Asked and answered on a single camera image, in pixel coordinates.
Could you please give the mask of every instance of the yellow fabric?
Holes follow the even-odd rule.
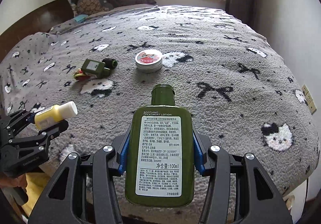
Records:
[[[43,191],[44,187],[47,185],[50,177],[45,173],[27,173],[27,194],[29,200],[26,204],[22,206],[25,213],[30,216],[33,207],[35,206],[41,192]]]

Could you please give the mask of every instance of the bolt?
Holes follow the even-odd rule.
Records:
[[[254,159],[254,155],[253,155],[252,153],[247,153],[247,154],[245,155],[245,157],[246,157],[247,159],[249,159],[249,160],[253,160],[253,159]]]
[[[103,150],[104,150],[105,152],[110,152],[112,149],[113,149],[113,147],[112,147],[111,145],[107,145],[107,146],[105,146],[105,147],[103,148]]]
[[[212,150],[212,151],[219,151],[219,150],[220,150],[220,147],[217,146],[217,145],[212,145],[212,146],[211,146],[211,150]]]
[[[73,153],[69,154],[68,158],[71,159],[71,160],[76,159],[77,158],[77,153],[73,152]]]

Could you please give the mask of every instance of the gray fleece blanket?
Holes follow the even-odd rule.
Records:
[[[142,74],[135,55],[144,49],[164,54],[163,67]],[[73,73],[86,58],[115,58],[106,79],[76,82]],[[39,111],[74,101],[79,114],[52,141],[52,174],[72,151],[94,153],[123,134],[135,110],[150,104],[157,83],[175,89],[176,105],[192,114],[198,132],[229,153],[255,154],[281,194],[315,169],[318,137],[300,86],[265,37],[219,9],[186,6],[115,9],[78,24],[74,20],[19,42],[0,64],[1,104],[7,113]],[[22,135],[35,134],[28,126]],[[131,205],[124,176],[115,178],[121,212],[155,223],[182,219],[196,223],[208,178],[195,172],[193,201],[180,209]],[[231,181],[230,205],[235,201]],[[233,210],[229,210],[229,219]]]

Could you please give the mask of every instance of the human hand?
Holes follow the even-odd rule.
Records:
[[[27,187],[26,175],[23,174],[15,179],[7,177],[4,173],[0,173],[0,188],[4,187]]]

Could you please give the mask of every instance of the wooden headboard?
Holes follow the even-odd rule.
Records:
[[[0,62],[23,38],[73,18],[68,0],[55,0],[25,15],[0,35]]]

